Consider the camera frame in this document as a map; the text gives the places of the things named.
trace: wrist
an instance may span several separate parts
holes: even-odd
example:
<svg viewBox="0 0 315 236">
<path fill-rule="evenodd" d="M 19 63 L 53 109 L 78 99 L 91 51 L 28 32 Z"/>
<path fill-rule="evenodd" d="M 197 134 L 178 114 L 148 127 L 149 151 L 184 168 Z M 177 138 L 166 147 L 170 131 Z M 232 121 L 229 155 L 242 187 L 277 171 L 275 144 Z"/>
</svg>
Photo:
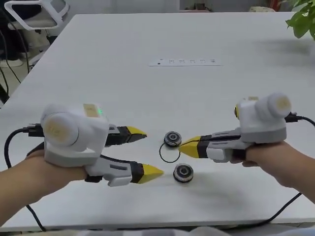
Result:
<svg viewBox="0 0 315 236">
<path fill-rule="evenodd" d="M 10 183 L 10 186 L 5 189 L 6 194 L 12 196 L 11 200 L 16 201 L 17 205 L 24 207 L 37 202 L 43 197 L 41 183 L 24 161 L 4 171 L 3 175 Z"/>
</svg>

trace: ball bearing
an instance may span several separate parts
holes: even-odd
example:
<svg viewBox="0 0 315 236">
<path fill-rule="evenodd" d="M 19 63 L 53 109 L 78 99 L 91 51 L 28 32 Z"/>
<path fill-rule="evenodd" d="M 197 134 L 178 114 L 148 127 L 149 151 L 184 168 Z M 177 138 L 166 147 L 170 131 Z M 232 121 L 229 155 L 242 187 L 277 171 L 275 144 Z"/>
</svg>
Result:
<svg viewBox="0 0 315 236">
<path fill-rule="evenodd" d="M 188 164 L 178 164 L 173 172 L 174 179 L 180 183 L 188 183 L 193 178 L 193 169 Z"/>
<path fill-rule="evenodd" d="M 179 133 L 170 131 L 165 135 L 164 142 L 169 147 L 178 147 L 182 143 L 182 137 Z"/>
</svg>

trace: hand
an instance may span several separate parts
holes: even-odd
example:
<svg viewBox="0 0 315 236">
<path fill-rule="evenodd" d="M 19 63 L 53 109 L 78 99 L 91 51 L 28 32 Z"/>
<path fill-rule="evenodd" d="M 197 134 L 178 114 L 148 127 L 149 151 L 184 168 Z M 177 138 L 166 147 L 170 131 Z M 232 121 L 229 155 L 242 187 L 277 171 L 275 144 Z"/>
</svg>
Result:
<svg viewBox="0 0 315 236">
<path fill-rule="evenodd" d="M 38 200 L 67 186 L 71 181 L 83 180 L 87 174 L 83 167 L 63 168 L 44 160 L 44 150 L 31 153 L 17 168 L 31 175 L 32 182 L 38 192 Z"/>
<path fill-rule="evenodd" d="M 294 187 L 295 180 L 303 174 L 305 163 L 311 158 L 300 153 L 285 142 L 249 147 L 246 161 L 234 157 L 231 163 L 241 163 L 244 167 L 259 166 L 272 175 L 281 185 Z"/>
</svg>

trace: white tabletop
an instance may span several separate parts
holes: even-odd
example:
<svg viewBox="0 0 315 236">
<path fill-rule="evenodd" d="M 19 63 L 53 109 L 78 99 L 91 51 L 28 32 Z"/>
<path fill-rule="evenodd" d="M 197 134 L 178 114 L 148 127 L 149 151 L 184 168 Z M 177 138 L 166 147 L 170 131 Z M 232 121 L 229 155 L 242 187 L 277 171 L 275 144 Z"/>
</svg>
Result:
<svg viewBox="0 0 315 236">
<path fill-rule="evenodd" d="M 160 160 L 166 132 L 183 140 L 233 129 L 235 104 L 248 95 L 282 91 L 294 111 L 315 118 L 314 42 L 295 39 L 291 13 L 197 13 L 75 16 L 0 111 L 0 143 L 13 130 L 39 122 L 49 103 L 97 102 L 111 122 L 147 132 L 141 141 L 104 150 L 118 159 L 154 165 L 165 175 L 144 185 L 71 183 L 33 205 L 46 227 L 132 228 L 230 225 L 263 220 L 296 191 L 281 187 L 259 168 L 216 164 L 182 155 L 195 175 L 188 185 L 173 179 L 174 164 Z M 149 67 L 157 59 L 218 59 L 223 66 Z M 315 130 L 288 125 L 288 142 L 315 156 Z M 14 164 L 42 140 L 20 134 L 12 141 Z M 164 150 L 175 158 L 175 150 Z M 5 169 L 0 158 L 1 169 Z M 305 197 L 275 223 L 315 222 Z M 1 230 L 36 226 L 21 210 Z"/>
</svg>

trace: gray gripper finger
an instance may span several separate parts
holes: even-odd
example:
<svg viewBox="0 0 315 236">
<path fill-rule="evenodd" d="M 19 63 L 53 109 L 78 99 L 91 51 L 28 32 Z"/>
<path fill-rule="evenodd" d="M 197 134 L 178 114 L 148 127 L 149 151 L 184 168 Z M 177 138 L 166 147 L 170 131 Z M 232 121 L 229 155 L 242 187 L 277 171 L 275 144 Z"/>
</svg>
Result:
<svg viewBox="0 0 315 236">
<path fill-rule="evenodd" d="M 132 180 L 131 165 L 102 156 L 90 166 L 85 167 L 90 176 L 103 176 L 108 181 L 108 186 L 127 185 Z"/>
</svg>

